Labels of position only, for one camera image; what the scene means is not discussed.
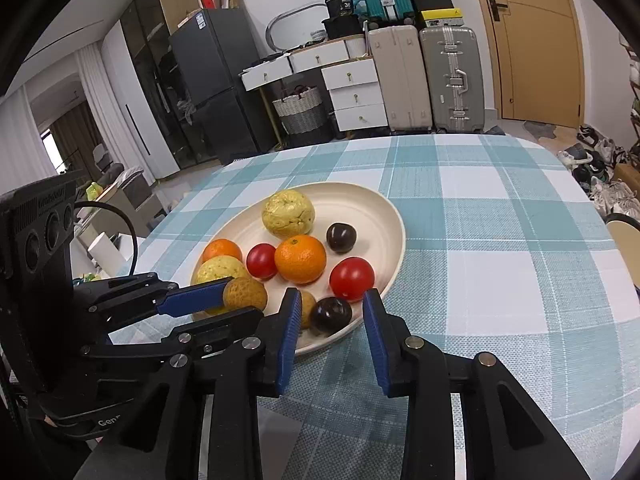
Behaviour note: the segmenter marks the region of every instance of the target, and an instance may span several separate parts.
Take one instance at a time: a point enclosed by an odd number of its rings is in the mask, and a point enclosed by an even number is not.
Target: laundry basket
[[[289,136],[290,148],[322,144],[333,139],[317,87],[297,86],[293,94],[276,99],[273,107]]]

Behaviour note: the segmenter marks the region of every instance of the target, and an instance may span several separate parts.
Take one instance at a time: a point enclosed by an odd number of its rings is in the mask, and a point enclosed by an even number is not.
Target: black cable
[[[11,391],[11,384],[9,383],[9,376],[6,373],[6,368],[4,367],[4,360],[0,356],[0,389],[2,390],[2,394],[4,395],[4,400],[6,400],[6,406],[9,411],[9,416],[11,416],[12,421],[15,424],[15,427],[22,432],[22,419],[20,418],[20,411],[18,411],[18,403],[15,402],[15,396]]]
[[[133,241],[133,257],[131,259],[131,268],[129,269],[129,276],[133,276],[133,272],[136,270],[136,263],[138,262],[138,239],[136,238],[136,230],[133,228],[133,224],[131,223],[131,220],[129,220],[129,217],[116,206],[106,204],[104,202],[90,202],[89,200],[81,200],[79,202],[76,202],[75,208],[79,209],[81,207],[97,207],[106,209],[107,211],[116,213],[116,215],[124,220],[124,223],[127,224],[129,231],[131,231],[131,241]]]

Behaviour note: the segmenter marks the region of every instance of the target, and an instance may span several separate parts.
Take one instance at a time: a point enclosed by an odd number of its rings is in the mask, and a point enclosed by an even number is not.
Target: curtain
[[[126,169],[141,166],[145,170],[146,181],[152,184],[155,181],[153,173],[122,116],[97,43],[76,50],[75,56],[84,94],[111,158],[114,162],[121,162]]]
[[[86,101],[71,108],[49,129],[67,167],[85,170],[93,181],[101,177],[94,161],[94,148],[102,143],[102,137]]]
[[[0,105],[0,194],[56,174],[21,86]]]

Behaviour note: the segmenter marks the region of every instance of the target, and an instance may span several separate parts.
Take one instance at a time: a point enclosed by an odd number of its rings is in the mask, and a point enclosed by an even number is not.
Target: floor mat
[[[556,134],[554,133],[554,130],[556,129],[555,124],[537,123],[536,121],[525,121],[523,126],[525,130],[527,130],[536,138],[536,140],[541,139],[542,137],[545,137],[547,139],[556,138]]]

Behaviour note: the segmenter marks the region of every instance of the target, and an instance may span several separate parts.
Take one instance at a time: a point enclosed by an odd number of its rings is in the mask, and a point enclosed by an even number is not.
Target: tablecloth
[[[325,180],[377,189],[402,215],[406,254],[386,309],[445,352],[495,353],[591,478],[611,478],[640,437],[638,297],[588,198],[541,146],[508,136],[402,136],[238,161],[153,231],[136,272],[186,286],[202,249],[236,213],[279,189]],[[158,341],[187,320],[156,316],[113,339]],[[363,327],[296,359],[286,394],[260,405],[297,428],[277,476],[399,477],[406,399],[382,395]],[[463,467],[459,399],[454,406]]]

